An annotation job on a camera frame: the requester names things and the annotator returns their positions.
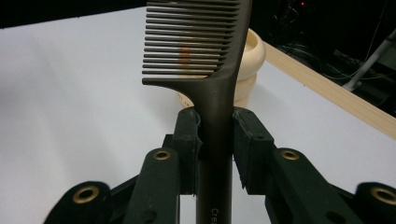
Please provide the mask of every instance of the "white table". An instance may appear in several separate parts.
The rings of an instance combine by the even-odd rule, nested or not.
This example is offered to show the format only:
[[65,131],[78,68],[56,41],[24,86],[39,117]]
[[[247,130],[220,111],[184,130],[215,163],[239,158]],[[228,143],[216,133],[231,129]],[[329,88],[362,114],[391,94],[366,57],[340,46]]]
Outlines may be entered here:
[[[0,31],[2,223],[42,223],[87,180],[116,187],[173,132],[175,93],[141,84],[144,18],[139,8]],[[302,151],[334,185],[396,187],[395,140],[269,63],[248,108],[278,147]],[[233,223],[268,223],[264,198],[233,176]],[[192,197],[181,211],[181,223],[193,223]]]

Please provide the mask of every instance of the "black comb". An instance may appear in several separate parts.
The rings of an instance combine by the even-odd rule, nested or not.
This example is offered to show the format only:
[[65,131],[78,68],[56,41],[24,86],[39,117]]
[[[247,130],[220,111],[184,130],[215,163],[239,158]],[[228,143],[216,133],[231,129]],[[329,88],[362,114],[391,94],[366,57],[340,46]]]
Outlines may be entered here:
[[143,84],[179,91],[201,118],[197,223],[231,223],[233,95],[249,0],[148,0]]

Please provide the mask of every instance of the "comb teeth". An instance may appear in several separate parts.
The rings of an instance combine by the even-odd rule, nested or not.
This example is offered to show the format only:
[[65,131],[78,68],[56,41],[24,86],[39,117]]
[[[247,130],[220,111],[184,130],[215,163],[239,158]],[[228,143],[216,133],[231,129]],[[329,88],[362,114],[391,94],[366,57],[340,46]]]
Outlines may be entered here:
[[224,64],[235,0],[148,1],[145,75],[211,76]]

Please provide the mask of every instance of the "metal grommet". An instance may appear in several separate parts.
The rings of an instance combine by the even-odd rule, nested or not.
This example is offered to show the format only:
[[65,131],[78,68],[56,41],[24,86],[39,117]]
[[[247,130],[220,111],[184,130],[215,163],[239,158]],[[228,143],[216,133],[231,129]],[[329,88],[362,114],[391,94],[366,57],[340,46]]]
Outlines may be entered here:
[[171,153],[165,150],[158,151],[154,154],[154,159],[157,161],[164,161],[171,157]]
[[374,187],[371,189],[372,195],[383,203],[396,205],[396,193],[388,189]]
[[280,152],[280,155],[289,161],[297,161],[300,158],[297,153],[290,150],[283,150]]
[[79,189],[73,195],[74,203],[88,203],[99,195],[99,188],[94,185]]

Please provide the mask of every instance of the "wooden plank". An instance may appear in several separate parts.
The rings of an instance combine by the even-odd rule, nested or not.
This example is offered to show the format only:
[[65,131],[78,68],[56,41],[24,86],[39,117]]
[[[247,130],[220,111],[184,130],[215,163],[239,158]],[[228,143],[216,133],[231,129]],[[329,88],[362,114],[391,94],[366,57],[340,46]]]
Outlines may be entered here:
[[265,43],[266,61],[335,105],[396,140],[396,118]]

